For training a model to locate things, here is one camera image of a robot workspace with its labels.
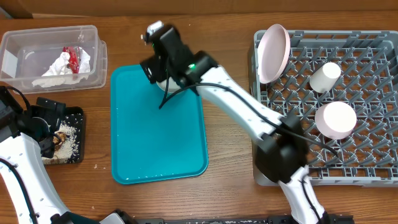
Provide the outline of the brown food scrap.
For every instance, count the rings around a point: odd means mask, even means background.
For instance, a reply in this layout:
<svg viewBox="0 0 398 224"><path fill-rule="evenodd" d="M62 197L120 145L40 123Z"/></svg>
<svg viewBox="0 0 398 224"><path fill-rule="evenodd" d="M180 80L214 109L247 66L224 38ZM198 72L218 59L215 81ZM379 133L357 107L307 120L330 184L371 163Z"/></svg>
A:
<svg viewBox="0 0 398 224"><path fill-rule="evenodd" d="M67 140L67 135L64 132L57 132L53 135L53 143L55 151L58 151Z"/></svg>

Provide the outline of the white napkin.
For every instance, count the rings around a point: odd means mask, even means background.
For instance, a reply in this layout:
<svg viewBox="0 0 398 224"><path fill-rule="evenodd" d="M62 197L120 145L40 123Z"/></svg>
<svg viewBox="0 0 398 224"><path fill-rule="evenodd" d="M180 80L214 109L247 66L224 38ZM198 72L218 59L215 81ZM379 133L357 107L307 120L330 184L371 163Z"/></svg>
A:
<svg viewBox="0 0 398 224"><path fill-rule="evenodd" d="M79 83L82 79L87 79L88 76L84 73L72 73L67 67L69 58L68 53L62 52L59 58L42 75L42 78L34 80L32 85L48 88L58 85L73 85Z"/></svg>

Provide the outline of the red snack wrapper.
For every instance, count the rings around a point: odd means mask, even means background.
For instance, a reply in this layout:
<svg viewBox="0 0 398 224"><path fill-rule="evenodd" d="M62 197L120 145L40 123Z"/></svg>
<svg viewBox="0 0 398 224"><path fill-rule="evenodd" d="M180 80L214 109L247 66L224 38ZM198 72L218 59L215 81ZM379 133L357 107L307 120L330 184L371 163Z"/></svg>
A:
<svg viewBox="0 0 398 224"><path fill-rule="evenodd" d="M72 73L78 73L80 69L80 48L68 46L63 48L63 52L68 53L70 56L67 67Z"/></svg>

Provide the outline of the small white paper piece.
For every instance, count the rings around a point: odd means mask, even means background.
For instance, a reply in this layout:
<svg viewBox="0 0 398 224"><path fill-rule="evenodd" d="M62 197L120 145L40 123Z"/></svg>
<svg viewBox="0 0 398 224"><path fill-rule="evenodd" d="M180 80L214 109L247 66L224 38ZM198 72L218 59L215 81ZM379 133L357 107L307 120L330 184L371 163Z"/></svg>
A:
<svg viewBox="0 0 398 224"><path fill-rule="evenodd" d="M85 50L80 48L80 66L78 73L88 73L91 71L90 59L90 55Z"/></svg>

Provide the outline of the large white plate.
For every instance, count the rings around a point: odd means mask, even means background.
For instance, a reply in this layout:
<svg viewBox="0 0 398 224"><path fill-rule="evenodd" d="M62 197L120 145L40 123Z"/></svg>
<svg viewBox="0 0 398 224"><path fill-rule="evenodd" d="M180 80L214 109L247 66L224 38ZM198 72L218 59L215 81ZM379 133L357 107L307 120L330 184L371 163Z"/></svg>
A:
<svg viewBox="0 0 398 224"><path fill-rule="evenodd" d="M280 24L270 26L257 48L259 81L263 84L278 79L289 59L290 37Z"/></svg>

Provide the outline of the white cup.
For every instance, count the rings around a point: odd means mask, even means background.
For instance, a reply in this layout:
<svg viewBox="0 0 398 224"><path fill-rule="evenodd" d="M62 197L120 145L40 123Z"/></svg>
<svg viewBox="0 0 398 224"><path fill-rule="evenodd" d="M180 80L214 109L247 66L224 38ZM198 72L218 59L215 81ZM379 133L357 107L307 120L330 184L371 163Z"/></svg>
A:
<svg viewBox="0 0 398 224"><path fill-rule="evenodd" d="M317 93L330 91L341 75L340 67L333 62L325 63L310 77L310 86Z"/></svg>

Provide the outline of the small white plate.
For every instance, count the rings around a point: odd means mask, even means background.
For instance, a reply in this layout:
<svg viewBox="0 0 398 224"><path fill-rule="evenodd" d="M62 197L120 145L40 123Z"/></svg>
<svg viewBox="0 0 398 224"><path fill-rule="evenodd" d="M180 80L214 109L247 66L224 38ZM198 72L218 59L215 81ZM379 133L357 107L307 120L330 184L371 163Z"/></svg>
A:
<svg viewBox="0 0 398 224"><path fill-rule="evenodd" d="M319 132L330 139L348 137L356 126L354 109L342 101L325 104L315 113L315 124Z"/></svg>

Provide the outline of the grey saucer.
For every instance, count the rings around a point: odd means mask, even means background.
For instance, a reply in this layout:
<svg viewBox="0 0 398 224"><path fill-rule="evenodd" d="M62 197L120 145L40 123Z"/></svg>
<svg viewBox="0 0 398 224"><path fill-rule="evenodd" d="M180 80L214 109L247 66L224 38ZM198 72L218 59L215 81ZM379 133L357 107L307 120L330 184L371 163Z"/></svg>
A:
<svg viewBox="0 0 398 224"><path fill-rule="evenodd" d="M167 90L168 94L174 93L180 89L180 87L172 78L169 78L168 80L164 80L162 82L156 82L156 84L161 90Z"/></svg>

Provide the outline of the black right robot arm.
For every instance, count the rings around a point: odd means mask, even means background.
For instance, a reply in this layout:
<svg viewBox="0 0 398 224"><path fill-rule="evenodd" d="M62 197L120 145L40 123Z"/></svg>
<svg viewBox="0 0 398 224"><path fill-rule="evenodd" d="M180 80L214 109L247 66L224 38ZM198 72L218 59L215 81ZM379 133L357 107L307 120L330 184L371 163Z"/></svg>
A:
<svg viewBox="0 0 398 224"><path fill-rule="evenodd" d="M308 139L299 118L258 102L209 54L193 53L172 24L153 23L141 38L154 49L154 55L141 62L149 81L172 78L180 91L191 90L221 108L251 137L254 165L282 188L292 218L297 223L326 223L326 211L309 180Z"/></svg>

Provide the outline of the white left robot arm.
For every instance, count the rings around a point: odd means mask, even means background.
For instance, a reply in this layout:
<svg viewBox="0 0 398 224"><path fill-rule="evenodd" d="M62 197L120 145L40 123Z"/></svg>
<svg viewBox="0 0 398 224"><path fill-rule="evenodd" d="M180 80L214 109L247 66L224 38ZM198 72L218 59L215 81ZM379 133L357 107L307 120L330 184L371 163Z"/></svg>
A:
<svg viewBox="0 0 398 224"><path fill-rule="evenodd" d="M66 207L42 162L62 141L57 131L65 104L38 98L22 107L12 90L1 87L1 177L19 223L93 223Z"/></svg>

